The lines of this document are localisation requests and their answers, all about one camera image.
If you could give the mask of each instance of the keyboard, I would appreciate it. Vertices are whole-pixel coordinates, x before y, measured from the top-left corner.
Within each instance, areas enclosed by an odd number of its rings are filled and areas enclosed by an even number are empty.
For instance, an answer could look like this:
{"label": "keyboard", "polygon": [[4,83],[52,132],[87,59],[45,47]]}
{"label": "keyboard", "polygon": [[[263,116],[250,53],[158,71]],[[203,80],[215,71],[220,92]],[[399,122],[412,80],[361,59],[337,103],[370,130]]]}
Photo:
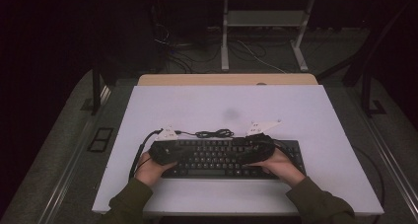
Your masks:
{"label": "keyboard", "polygon": [[[306,174],[299,143],[296,140],[279,140],[282,147],[293,155],[299,169]],[[185,179],[262,179],[278,180],[274,175],[264,173],[260,167],[237,163],[227,154],[242,153],[249,149],[248,144],[235,144],[232,139],[184,139],[176,145],[192,149],[189,156],[181,158],[177,165],[166,170],[163,178]]]}

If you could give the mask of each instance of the person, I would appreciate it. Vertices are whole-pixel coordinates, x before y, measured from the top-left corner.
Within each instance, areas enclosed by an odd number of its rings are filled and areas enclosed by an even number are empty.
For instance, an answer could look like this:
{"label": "person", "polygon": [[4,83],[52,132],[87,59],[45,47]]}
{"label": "person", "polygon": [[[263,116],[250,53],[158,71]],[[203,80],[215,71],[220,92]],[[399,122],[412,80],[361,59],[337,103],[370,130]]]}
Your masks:
{"label": "person", "polygon": [[[142,210],[153,194],[151,187],[165,170],[175,165],[161,166],[150,158],[148,152],[141,156],[138,164],[135,177],[110,200],[110,211],[98,223],[142,223]],[[302,223],[356,223],[354,211],[346,201],[321,190],[279,149],[269,159],[250,166],[262,167],[264,172],[273,173],[292,188],[286,195],[297,207]]]}

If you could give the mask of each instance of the person's right hand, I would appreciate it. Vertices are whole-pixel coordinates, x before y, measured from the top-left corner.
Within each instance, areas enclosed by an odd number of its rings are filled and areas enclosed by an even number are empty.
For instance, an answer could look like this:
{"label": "person's right hand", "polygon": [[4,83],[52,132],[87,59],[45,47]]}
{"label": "person's right hand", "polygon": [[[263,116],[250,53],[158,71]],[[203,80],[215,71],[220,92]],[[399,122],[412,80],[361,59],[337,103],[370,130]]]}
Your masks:
{"label": "person's right hand", "polygon": [[273,173],[290,187],[294,187],[305,178],[305,175],[277,148],[269,159],[249,165],[262,167],[265,173]]}

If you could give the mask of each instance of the white table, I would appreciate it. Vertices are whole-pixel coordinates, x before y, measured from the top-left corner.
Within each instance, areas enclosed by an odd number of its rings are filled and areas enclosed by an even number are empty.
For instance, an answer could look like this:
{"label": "white table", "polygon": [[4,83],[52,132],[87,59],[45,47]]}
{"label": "white table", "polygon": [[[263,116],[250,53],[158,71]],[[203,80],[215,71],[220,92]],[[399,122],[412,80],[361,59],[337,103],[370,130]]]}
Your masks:
{"label": "white table", "polygon": [[[322,189],[345,199],[357,215],[383,213],[320,85],[135,87],[93,210],[108,211],[109,200],[127,184],[139,144],[153,130],[229,128],[245,136],[252,121],[277,119],[282,123],[266,134],[298,140],[307,173]],[[297,215],[285,196],[289,188],[276,181],[161,179],[153,190],[148,216]]]}

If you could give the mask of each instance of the dark green sleeve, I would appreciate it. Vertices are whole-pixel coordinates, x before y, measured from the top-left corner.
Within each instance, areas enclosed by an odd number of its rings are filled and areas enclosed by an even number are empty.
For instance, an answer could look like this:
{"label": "dark green sleeve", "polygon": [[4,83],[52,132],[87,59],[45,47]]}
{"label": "dark green sleeve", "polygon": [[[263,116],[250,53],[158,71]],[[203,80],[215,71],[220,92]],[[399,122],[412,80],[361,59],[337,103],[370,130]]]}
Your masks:
{"label": "dark green sleeve", "polygon": [[110,210],[98,223],[142,223],[142,210],[152,194],[149,187],[131,179],[128,185],[110,200]]}
{"label": "dark green sleeve", "polygon": [[286,195],[298,208],[303,223],[356,223],[353,208],[346,201],[322,191],[310,178]]}

